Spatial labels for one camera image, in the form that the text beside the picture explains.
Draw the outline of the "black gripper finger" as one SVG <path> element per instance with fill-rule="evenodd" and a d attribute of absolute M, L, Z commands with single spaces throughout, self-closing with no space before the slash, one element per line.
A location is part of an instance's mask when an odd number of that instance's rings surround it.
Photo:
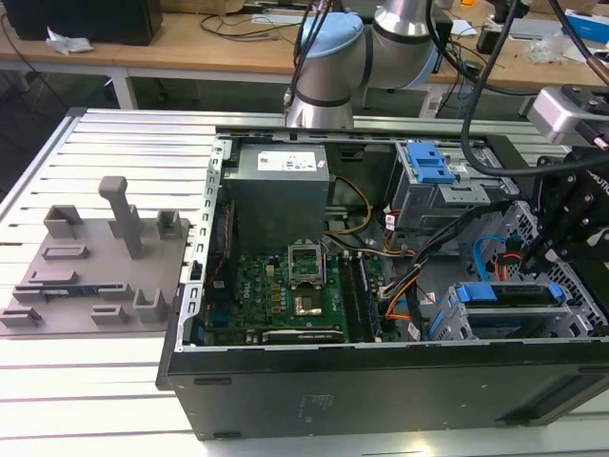
<path fill-rule="evenodd" d="M 550 173 L 535 179 L 532 212 L 537 217 L 537 235 L 524 249 L 520 271 L 541 273 L 558 259 L 571 262 L 577 258 L 577 244 L 572 240 L 571 197 L 577 187 L 574 171 Z"/>
<path fill-rule="evenodd" d="M 595 228 L 580 221 L 547 224 L 542 229 L 544 260 L 557 262 L 608 261 L 608 227 Z"/>

